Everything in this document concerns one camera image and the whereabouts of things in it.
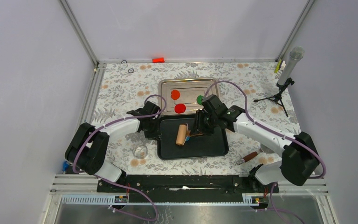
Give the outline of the black plastic tray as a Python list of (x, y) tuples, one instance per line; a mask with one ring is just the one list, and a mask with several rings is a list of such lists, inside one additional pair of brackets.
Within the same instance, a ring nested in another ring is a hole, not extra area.
[(183, 146), (177, 145), (179, 126), (188, 124), (191, 128), (194, 114), (170, 115), (159, 118), (160, 140), (157, 141), (157, 154), (162, 160), (190, 159), (200, 157), (225, 156), (229, 152), (226, 131), (215, 128), (213, 135), (190, 137)]

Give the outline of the wooden dough roller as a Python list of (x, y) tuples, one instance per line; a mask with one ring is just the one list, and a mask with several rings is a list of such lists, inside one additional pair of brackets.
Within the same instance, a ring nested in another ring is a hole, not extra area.
[(178, 127), (177, 137), (175, 140), (175, 144), (178, 146), (183, 146), (186, 142), (186, 137), (195, 137), (201, 136), (201, 133), (191, 132), (188, 124), (180, 124)]

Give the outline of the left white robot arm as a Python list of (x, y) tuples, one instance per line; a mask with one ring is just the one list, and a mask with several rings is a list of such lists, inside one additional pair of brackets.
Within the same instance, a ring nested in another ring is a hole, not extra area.
[(143, 132), (150, 140), (159, 137), (158, 119), (162, 109), (146, 101), (142, 108), (128, 111), (128, 116), (101, 125), (97, 128), (89, 123), (78, 127), (66, 152), (65, 159), (73, 164), (76, 172), (108, 180), (108, 186), (115, 192), (122, 191), (126, 180), (124, 171), (105, 159), (108, 144), (128, 134)]

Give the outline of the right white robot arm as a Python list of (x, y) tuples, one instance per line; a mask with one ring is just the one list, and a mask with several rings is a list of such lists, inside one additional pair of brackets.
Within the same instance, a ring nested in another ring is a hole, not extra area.
[(285, 133), (253, 119), (243, 108), (227, 108), (216, 95), (204, 97), (201, 104), (191, 134), (212, 135), (215, 128), (227, 129), (252, 138), (281, 157), (281, 161), (259, 165), (249, 172), (248, 184), (255, 192), (284, 180), (302, 186), (321, 163), (311, 136), (305, 132)]

